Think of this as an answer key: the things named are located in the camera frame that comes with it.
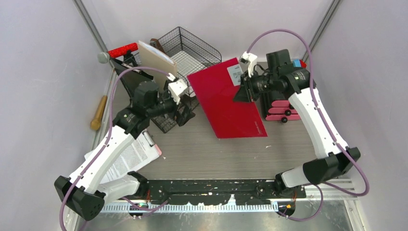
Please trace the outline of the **black pink drawer cabinet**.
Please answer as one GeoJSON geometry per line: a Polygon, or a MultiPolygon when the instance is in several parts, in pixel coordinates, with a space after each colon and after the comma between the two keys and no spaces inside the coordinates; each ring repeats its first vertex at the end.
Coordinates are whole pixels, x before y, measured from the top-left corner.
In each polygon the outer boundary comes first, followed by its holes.
{"type": "Polygon", "coordinates": [[[262,117],[266,121],[288,121],[300,120],[300,116],[282,93],[278,91],[261,93],[260,106],[262,117]]]}

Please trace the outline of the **red notebook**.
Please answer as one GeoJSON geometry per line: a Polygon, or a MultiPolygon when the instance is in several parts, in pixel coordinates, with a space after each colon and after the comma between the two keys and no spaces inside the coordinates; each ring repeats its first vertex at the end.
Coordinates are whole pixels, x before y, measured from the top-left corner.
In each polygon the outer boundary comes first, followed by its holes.
{"type": "Polygon", "coordinates": [[[266,137],[254,102],[235,102],[243,73],[237,58],[190,74],[187,79],[219,139],[266,137]]]}

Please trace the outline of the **pink clipboard with paper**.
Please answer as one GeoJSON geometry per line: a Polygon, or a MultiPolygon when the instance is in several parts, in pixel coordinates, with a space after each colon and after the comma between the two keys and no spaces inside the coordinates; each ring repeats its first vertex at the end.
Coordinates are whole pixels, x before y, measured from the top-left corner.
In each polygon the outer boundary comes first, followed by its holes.
{"type": "Polygon", "coordinates": [[[161,154],[162,151],[153,141],[148,130],[145,129],[115,160],[102,178],[101,183],[117,180],[128,172],[137,172],[159,158],[161,154]]]}

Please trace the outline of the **black clip file folder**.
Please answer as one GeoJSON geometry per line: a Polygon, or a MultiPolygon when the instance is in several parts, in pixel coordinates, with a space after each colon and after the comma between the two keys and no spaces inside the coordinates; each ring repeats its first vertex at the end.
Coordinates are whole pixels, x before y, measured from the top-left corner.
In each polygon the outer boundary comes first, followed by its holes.
{"type": "MultiPolygon", "coordinates": [[[[124,63],[118,59],[111,59],[114,67],[115,72],[120,75],[126,69],[131,68],[127,63],[124,63]]],[[[144,81],[153,81],[153,76],[147,74],[143,70],[133,70],[131,72],[127,72],[124,74],[120,79],[123,87],[125,88],[126,92],[128,93],[129,97],[132,98],[134,95],[135,89],[139,86],[140,83],[144,81]]]]}

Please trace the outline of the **beige folder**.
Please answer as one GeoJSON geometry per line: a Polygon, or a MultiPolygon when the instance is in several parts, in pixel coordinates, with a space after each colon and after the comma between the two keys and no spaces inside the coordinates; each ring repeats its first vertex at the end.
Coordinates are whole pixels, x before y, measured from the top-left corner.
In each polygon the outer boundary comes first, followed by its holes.
{"type": "Polygon", "coordinates": [[[152,70],[145,71],[153,76],[155,83],[158,84],[159,91],[163,92],[165,81],[167,80],[166,75],[168,73],[171,73],[176,77],[178,75],[177,63],[157,48],[143,41],[139,40],[137,44],[141,65],[164,71],[164,74],[152,70]]]}

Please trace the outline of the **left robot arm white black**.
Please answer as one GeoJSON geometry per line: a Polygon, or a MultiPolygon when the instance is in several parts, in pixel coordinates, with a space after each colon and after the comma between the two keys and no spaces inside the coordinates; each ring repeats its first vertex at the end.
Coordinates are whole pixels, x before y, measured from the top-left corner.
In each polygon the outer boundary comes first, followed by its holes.
{"type": "Polygon", "coordinates": [[[94,219],[107,203],[132,195],[147,195],[147,180],[138,173],[126,173],[119,179],[102,183],[102,179],[121,153],[150,125],[151,118],[168,115],[179,126],[195,114],[187,106],[179,112],[180,102],[189,88],[181,80],[167,80],[163,92],[153,81],[144,81],[134,90],[129,105],[110,122],[105,138],[86,161],[69,177],[59,176],[54,186],[62,201],[86,221],[94,219]]]}

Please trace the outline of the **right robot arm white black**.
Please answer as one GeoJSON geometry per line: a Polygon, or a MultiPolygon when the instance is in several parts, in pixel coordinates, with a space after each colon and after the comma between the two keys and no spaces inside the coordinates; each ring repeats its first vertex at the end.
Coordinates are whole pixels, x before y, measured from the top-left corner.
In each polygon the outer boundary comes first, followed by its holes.
{"type": "Polygon", "coordinates": [[[322,118],[326,111],[319,104],[319,91],[310,72],[295,66],[287,49],[267,54],[267,61],[268,69],[258,74],[255,71],[257,56],[243,53],[240,62],[247,64],[248,69],[241,75],[241,85],[233,100],[251,103],[261,94],[275,91],[281,93],[300,116],[317,158],[276,175],[275,193],[284,198],[294,187],[308,183],[318,185],[346,174],[361,154],[357,147],[349,147],[330,119],[322,118]]]}

